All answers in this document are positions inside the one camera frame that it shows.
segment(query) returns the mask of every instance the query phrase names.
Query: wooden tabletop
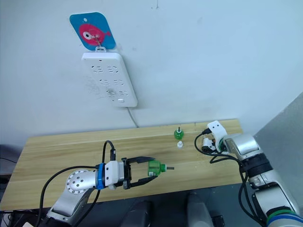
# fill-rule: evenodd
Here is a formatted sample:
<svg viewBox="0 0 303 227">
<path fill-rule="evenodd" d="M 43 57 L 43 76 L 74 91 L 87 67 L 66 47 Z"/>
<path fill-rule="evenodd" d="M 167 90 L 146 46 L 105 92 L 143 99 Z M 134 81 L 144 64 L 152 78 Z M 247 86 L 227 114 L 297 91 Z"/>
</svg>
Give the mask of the wooden tabletop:
<svg viewBox="0 0 303 227">
<path fill-rule="evenodd" d="M 242 132 L 238 120 L 220 121 L 227 133 Z M 210 157 L 194 148 L 194 138 L 207 126 L 204 123 L 168 125 L 150 128 L 94 131 L 85 133 L 52 135 L 29 138 L 14 173 L 2 198 L 1 210 L 38 208 L 40 193 L 49 177 L 56 172 L 78 165 L 94 166 L 102 159 L 102 147 L 111 140 L 116 148 L 116 158 L 136 156 L 154 157 L 175 170 L 168 170 L 146 185 L 115 191 L 101 191 L 98 201 L 110 201 L 176 192 L 211 186 L 240 183 L 239 167 L 236 162 L 223 161 L 209 164 Z M 174 130 L 181 126 L 185 135 L 184 147 L 177 148 Z M 109 161 L 109 148 L 105 162 Z M 57 176 L 45 193 L 44 207 L 51 207 L 64 190 L 67 171 Z M 147 163 L 132 164 L 132 182 L 147 177 Z M 95 197 L 92 193 L 89 202 Z"/>
</svg>

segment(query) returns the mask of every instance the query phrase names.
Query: power outlet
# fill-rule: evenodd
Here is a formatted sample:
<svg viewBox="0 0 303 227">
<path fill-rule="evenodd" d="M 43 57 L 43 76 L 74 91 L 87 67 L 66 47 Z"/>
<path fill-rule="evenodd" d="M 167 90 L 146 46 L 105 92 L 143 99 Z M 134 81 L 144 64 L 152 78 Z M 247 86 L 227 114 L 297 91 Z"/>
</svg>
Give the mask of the power outlet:
<svg viewBox="0 0 303 227">
<path fill-rule="evenodd" d="M 89 52 L 82 60 L 102 91 L 117 107 L 136 107 L 138 100 L 123 58 L 118 53 Z"/>
</svg>

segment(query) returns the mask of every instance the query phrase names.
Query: white wall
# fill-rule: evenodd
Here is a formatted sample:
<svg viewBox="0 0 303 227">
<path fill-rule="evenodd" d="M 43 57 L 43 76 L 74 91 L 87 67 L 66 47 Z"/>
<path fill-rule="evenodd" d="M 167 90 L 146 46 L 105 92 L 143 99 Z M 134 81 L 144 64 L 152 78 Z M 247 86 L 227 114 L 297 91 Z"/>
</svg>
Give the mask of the white wall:
<svg viewBox="0 0 303 227">
<path fill-rule="evenodd" d="M 301 0 L 0 1 L 2 144 L 133 127 L 82 68 L 75 13 L 106 16 L 140 126 L 239 118 L 254 134 L 303 90 Z"/>
</svg>

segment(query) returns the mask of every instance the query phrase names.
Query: green bottle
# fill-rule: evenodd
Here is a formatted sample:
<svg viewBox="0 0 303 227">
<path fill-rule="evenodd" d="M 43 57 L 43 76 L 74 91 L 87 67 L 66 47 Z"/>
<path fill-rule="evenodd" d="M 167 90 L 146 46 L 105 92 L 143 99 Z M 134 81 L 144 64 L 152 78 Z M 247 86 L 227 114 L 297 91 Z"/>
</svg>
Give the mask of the green bottle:
<svg viewBox="0 0 303 227">
<path fill-rule="evenodd" d="M 167 169 L 175 169 L 174 167 L 167 167 L 166 164 L 161 163 L 157 160 L 148 162 L 147 175 L 148 176 L 159 176 L 161 172 L 166 172 Z"/>
<path fill-rule="evenodd" d="M 184 136 L 184 132 L 182 131 L 182 129 L 180 129 L 180 127 L 178 127 L 175 132 L 174 132 L 174 136 L 177 140 L 182 140 L 183 136 Z"/>
</svg>

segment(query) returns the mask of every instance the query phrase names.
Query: gray panel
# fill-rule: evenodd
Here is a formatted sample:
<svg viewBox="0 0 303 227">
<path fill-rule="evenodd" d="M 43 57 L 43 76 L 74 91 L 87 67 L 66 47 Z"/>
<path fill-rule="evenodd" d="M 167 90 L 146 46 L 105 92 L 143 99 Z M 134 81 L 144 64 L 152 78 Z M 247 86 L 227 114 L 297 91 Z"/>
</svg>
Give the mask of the gray panel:
<svg viewBox="0 0 303 227">
<path fill-rule="evenodd" d="M 271 120 L 255 139 L 303 213 L 303 93 Z"/>
</svg>

